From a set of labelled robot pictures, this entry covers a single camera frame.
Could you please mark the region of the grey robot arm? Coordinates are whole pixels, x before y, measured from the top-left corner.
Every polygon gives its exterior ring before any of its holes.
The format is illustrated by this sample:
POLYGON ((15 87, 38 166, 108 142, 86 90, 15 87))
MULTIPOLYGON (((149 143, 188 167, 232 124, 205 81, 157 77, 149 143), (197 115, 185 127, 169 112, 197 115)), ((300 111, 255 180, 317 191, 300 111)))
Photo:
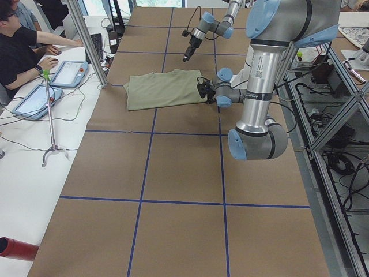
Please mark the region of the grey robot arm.
POLYGON ((283 52, 331 42, 338 32, 340 1, 256 1, 246 22, 253 57, 244 68, 246 89, 231 85, 223 68, 212 81, 198 83, 200 96, 219 107, 243 103, 243 114, 228 133, 229 151, 238 160, 274 159, 285 151, 286 131, 268 113, 283 52))
POLYGON ((217 39, 219 36, 229 39, 234 31, 233 24, 235 18, 241 8, 244 7, 243 1, 231 0, 225 1, 228 3, 228 9, 221 21, 217 21, 213 14, 209 12, 204 12, 199 20, 198 25, 193 28, 191 31, 188 30, 188 27, 182 32, 182 36, 187 37, 190 36, 189 46, 186 49, 183 59, 183 62, 189 61, 190 58, 194 55, 196 49, 198 49, 201 43, 207 38, 206 35, 208 32, 211 32, 215 35, 213 40, 217 39))

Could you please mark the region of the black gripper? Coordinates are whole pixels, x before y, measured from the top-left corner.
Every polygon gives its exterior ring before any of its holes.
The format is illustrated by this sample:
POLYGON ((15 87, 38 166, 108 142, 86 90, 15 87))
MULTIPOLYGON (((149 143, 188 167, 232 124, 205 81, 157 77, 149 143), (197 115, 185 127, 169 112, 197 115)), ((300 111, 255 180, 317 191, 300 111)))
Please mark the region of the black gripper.
POLYGON ((187 48, 187 50, 184 53, 183 62, 189 61, 190 58, 192 57, 192 55, 194 54, 194 51, 200 47, 201 43, 202 43, 202 39, 199 39, 195 36, 192 36, 190 41, 189 41, 190 45, 187 48))
POLYGON ((215 102, 214 96, 216 91, 212 88, 211 81, 204 81, 197 84, 197 89, 201 98, 206 98, 207 104, 212 104, 215 102))

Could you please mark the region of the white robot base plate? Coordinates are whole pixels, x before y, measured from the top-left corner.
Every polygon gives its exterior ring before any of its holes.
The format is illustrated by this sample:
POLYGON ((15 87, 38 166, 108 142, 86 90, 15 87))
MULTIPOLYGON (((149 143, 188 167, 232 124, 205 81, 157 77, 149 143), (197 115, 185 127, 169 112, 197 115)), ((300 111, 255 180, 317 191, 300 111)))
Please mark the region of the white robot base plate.
POLYGON ((238 87, 240 83, 243 81, 242 75, 233 75, 230 81, 230 86, 238 87))

